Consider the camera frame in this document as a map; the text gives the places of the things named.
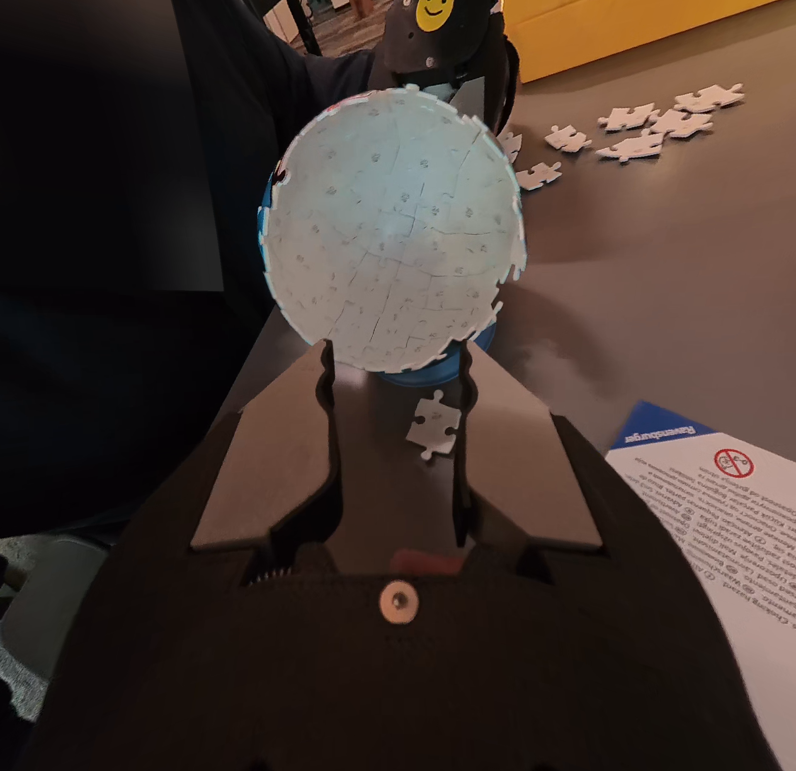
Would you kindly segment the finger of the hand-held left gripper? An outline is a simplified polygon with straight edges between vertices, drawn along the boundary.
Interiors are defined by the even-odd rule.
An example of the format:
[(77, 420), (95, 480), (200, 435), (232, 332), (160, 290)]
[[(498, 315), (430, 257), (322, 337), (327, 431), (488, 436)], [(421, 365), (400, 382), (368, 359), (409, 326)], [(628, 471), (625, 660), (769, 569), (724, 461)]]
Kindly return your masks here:
[(448, 104), (463, 117), (478, 119), (485, 124), (485, 78), (464, 81)]

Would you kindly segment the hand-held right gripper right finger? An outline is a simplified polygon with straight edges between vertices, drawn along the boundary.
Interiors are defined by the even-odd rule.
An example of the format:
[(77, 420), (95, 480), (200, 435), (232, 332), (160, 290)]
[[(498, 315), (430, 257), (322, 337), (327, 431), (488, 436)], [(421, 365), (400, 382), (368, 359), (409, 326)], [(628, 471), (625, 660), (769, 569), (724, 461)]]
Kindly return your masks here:
[(461, 418), (454, 443), (452, 518), (502, 550), (598, 550), (595, 525), (551, 412), (474, 342), (460, 349)]

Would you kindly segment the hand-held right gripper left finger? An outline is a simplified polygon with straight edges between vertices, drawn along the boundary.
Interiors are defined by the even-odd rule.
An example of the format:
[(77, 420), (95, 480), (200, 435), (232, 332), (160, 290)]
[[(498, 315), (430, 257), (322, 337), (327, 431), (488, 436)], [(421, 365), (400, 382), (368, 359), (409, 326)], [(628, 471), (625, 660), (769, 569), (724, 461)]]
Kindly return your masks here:
[(293, 550), (342, 515), (333, 344), (322, 339), (240, 411), (193, 550)]

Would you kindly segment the single white jigsaw piece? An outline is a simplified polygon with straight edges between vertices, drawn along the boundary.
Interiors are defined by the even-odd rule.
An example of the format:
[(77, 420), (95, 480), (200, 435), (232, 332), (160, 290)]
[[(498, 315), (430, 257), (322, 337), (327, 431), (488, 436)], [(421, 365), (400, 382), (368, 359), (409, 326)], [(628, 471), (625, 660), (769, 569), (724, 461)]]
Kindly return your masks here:
[(421, 398), (413, 416), (406, 441), (422, 448), (420, 458), (430, 463), (434, 456), (448, 456), (454, 450), (462, 413), (443, 402), (442, 389), (430, 398)]

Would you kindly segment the white puzzle ball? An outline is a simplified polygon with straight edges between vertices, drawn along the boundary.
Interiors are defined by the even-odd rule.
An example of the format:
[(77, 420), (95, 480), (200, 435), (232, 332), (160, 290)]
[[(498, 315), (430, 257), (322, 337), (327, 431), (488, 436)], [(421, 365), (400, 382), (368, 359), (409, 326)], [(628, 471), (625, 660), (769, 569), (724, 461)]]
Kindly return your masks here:
[(307, 344), (398, 375), (496, 321), (527, 261), (521, 189), (478, 118), (417, 86), (372, 90), (310, 121), (258, 211), (264, 277)]

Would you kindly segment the blue round ball stand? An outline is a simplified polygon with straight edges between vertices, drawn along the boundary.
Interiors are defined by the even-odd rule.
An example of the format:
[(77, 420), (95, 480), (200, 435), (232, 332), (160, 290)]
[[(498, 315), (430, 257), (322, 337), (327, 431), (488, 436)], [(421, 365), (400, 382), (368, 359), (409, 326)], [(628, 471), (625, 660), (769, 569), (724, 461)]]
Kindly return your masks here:
[(441, 359), (432, 361), (418, 370), (406, 370), (396, 374), (377, 372), (383, 381), (403, 388), (437, 388), (459, 375), (462, 341), (454, 340), (446, 348)]

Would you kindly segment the group of white puzzle pieces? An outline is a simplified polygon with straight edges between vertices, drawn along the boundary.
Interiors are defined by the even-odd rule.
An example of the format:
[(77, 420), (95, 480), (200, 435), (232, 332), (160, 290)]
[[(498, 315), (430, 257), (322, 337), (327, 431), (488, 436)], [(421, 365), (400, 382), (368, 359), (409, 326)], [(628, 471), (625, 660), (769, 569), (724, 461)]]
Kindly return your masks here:
[[(666, 111), (656, 109), (653, 102), (639, 107), (615, 107), (607, 117), (598, 119), (598, 128), (607, 135), (625, 133), (601, 149), (594, 149), (600, 160), (615, 160), (625, 165), (632, 160), (656, 158), (667, 140), (685, 141), (713, 127), (712, 115), (719, 109), (731, 107), (745, 99), (743, 84), (731, 87), (713, 84), (687, 94), (678, 95), (674, 105)], [(504, 131), (498, 135), (510, 163), (516, 163), (522, 149), (522, 135)], [(566, 155), (580, 155), (592, 149), (593, 140), (572, 125), (551, 126), (544, 143), (552, 150)], [(552, 184), (562, 176), (561, 162), (551, 165), (537, 163), (528, 170), (516, 170), (516, 180), (523, 191), (531, 192)]]

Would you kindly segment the yellow plastic bin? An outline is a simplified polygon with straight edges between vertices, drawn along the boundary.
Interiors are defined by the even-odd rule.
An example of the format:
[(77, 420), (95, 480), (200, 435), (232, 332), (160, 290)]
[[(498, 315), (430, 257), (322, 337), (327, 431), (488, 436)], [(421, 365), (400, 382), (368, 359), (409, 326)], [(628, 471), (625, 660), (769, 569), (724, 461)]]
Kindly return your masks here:
[(532, 82), (778, 0), (501, 0)]

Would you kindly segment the white instruction sheet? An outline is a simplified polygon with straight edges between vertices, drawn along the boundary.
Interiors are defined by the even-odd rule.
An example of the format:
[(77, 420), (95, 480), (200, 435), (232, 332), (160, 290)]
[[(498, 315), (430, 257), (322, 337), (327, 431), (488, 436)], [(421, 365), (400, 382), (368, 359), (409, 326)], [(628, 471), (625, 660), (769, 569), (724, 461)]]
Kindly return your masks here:
[(647, 401), (606, 455), (688, 558), (782, 769), (795, 769), (795, 464)]

